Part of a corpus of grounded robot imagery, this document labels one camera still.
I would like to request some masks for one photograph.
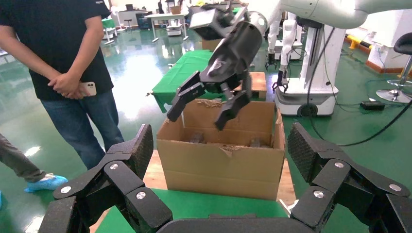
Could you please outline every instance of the white desk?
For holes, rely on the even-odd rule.
[[[156,37],[156,32],[155,32],[155,20],[170,20],[170,19],[181,19],[182,24],[183,24],[183,30],[185,31],[185,37],[183,40],[188,39],[188,35],[186,34],[186,23],[185,23],[185,16],[188,13],[183,13],[183,14],[178,14],[178,15],[173,15],[173,14],[153,14],[153,15],[148,15],[145,16],[145,18],[150,18],[152,20],[152,27],[153,27],[153,36],[154,40],[152,42],[156,42],[159,38]]]

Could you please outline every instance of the bar stool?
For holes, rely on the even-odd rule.
[[[376,94],[384,100],[393,101],[397,103],[409,103],[412,98],[403,93],[404,87],[411,87],[412,82],[408,81],[409,71],[412,67],[412,33],[407,33],[401,36],[395,43],[394,51],[409,55],[408,62],[401,74],[400,80],[388,80],[388,83],[397,86],[394,90],[379,90]]]
[[[131,19],[125,19],[124,21],[127,22],[128,28],[130,28],[130,31],[132,31],[132,26],[130,26],[130,22],[131,22],[132,20],[131,20]]]

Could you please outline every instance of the black cable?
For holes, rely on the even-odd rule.
[[[318,60],[316,61],[315,69],[313,70],[312,77],[311,77],[310,82],[309,82],[308,96],[307,96],[307,97],[308,97],[308,98],[307,98],[307,104],[309,104],[310,88],[312,87],[313,76],[314,76],[314,74],[315,74],[315,72],[316,72],[316,69],[317,69],[317,67],[318,67],[318,65],[319,65],[319,62],[320,62],[320,60],[321,60],[321,58],[322,58],[322,55],[325,53],[326,47],[327,47],[327,45],[329,44],[329,41],[330,41],[330,39],[331,39],[334,31],[335,31],[335,28],[333,27],[333,28],[332,28],[332,31],[330,32],[329,37],[327,38],[327,41],[325,42],[324,47],[322,48],[322,51],[321,51],[321,53],[320,53],[320,55],[319,55]],[[401,111],[397,116],[395,116],[394,119],[391,120],[391,122],[389,122],[385,127],[383,127],[383,128],[382,128],[381,130],[379,130],[376,134],[370,136],[369,138],[367,138],[367,139],[365,139],[365,140],[362,140],[362,141],[359,141],[359,142],[354,142],[354,143],[349,143],[349,144],[344,144],[344,145],[339,145],[339,144],[338,144],[338,146],[341,146],[341,147],[349,147],[349,146],[359,145],[359,144],[362,144],[362,143],[365,143],[365,142],[368,142],[368,141],[374,139],[375,137],[377,137],[378,135],[380,135],[381,133],[383,133],[385,130],[387,130],[391,125],[393,125],[393,124],[411,107],[411,105],[412,105],[412,100],[402,109],[402,111]],[[322,135],[318,132],[318,130],[316,129],[315,124],[314,124],[314,121],[313,121],[313,118],[312,118],[312,114],[309,114],[309,119],[310,119],[310,124],[311,124],[313,130],[315,131],[315,133],[316,133],[322,140],[326,141],[326,140],[322,137]]]
[[[292,44],[292,50],[293,50],[294,52],[296,52],[297,54],[299,54],[300,57],[302,58],[302,57],[306,57],[307,54],[308,54],[308,52],[306,52],[306,50],[303,49],[303,44],[302,44],[302,48],[297,48],[297,49],[299,49],[299,50],[303,50],[303,51],[304,51],[303,56],[302,56],[302,52],[301,52],[301,53],[298,53],[298,52],[295,50],[295,48],[293,47],[293,45],[294,45],[295,42],[296,42],[297,27],[298,27],[298,25],[297,25],[297,23],[296,23],[296,28],[295,28],[295,40],[293,41],[293,44]]]
[[[359,145],[359,144],[362,144],[364,142],[367,142],[367,141],[370,141],[370,140],[374,139],[376,136],[380,135],[385,130],[387,130],[391,125],[393,125],[409,109],[409,107],[411,105],[412,105],[412,100],[405,106],[405,108],[402,109],[402,111],[398,115],[395,116],[395,118],[393,120],[391,120],[391,122],[389,122],[389,124],[387,124],[385,127],[383,127],[376,134],[370,136],[369,138],[367,138],[365,140],[362,140],[362,141],[359,141],[359,142],[354,142],[354,143],[350,143],[350,144],[346,144],[346,145],[338,145],[338,146],[349,147],[349,146]]]
[[[324,43],[326,44],[325,28],[323,28],[323,41],[324,41]],[[343,111],[348,112],[348,113],[362,113],[361,111],[349,111],[349,110],[346,110],[346,109],[344,109],[344,108],[339,104],[338,99],[336,98],[335,91],[334,91],[334,89],[333,89],[333,84],[332,84],[332,82],[330,81],[329,75],[328,75],[328,73],[327,73],[326,52],[325,52],[323,58],[324,58],[326,78],[327,78],[327,80],[329,81],[329,83],[330,83],[330,85],[331,85],[332,94],[333,94],[333,97],[335,98],[336,105],[338,105],[340,109],[342,109]]]

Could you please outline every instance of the wooden board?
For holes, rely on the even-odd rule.
[[[266,75],[264,72],[250,72],[252,78],[252,96],[259,99],[266,99]],[[235,88],[235,92],[241,91],[241,85]]]
[[[153,151],[152,159],[147,167],[146,175],[143,181],[148,188],[157,188],[167,190],[166,179],[163,173],[162,162],[160,161],[159,153],[157,150]],[[280,178],[279,190],[277,192],[277,199],[282,199],[287,205],[293,204],[296,200],[295,191],[293,189],[293,183],[291,173],[289,171],[288,161],[285,159],[283,164],[282,176]],[[106,210],[99,218],[96,224],[90,227],[90,232],[94,233],[104,217],[106,217],[108,210]]]

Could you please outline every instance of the epoxy floor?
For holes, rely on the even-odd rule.
[[[160,39],[152,43],[150,31],[122,33],[115,43],[103,45],[105,60],[115,88],[120,130],[126,140],[133,138],[141,124],[151,124],[157,132],[166,115],[161,113],[153,96],[147,93],[185,52],[202,48],[201,40],[189,31],[189,39],[167,37],[165,30],[156,31]],[[264,71],[267,43],[264,43],[254,60],[255,71]],[[364,65],[367,56],[355,52],[352,56],[341,56],[337,84],[340,103],[359,103],[367,100],[367,93],[375,99],[374,92],[390,88],[382,80],[395,78],[395,75],[378,75]],[[291,66],[292,76],[297,77],[300,67]],[[72,179],[86,171],[75,151],[61,138],[52,125],[40,101],[35,97],[27,68],[7,57],[0,58],[0,132],[15,144],[41,169]],[[273,68],[267,73],[267,85],[272,85]],[[273,100],[268,92],[267,100]],[[325,138],[333,142],[349,143],[364,139],[382,128],[398,112],[399,107],[390,107],[380,113],[365,114],[356,107],[346,107],[349,113],[339,107],[332,117],[315,119],[315,124]],[[358,163],[385,176],[395,179],[412,189],[412,164],[409,134],[412,129],[409,111],[387,132],[378,138],[359,146],[344,148]],[[307,119],[284,117],[285,134],[289,134],[291,124],[301,122],[312,135]],[[290,162],[295,191],[299,196],[308,186],[300,177],[296,167]],[[36,217],[42,217],[47,205],[53,200],[52,192],[41,191],[35,194],[23,192],[26,183],[15,176],[12,170],[0,164],[0,190],[3,207],[0,210],[0,232],[21,233]],[[326,232],[366,232],[365,226],[343,207],[337,207]]]

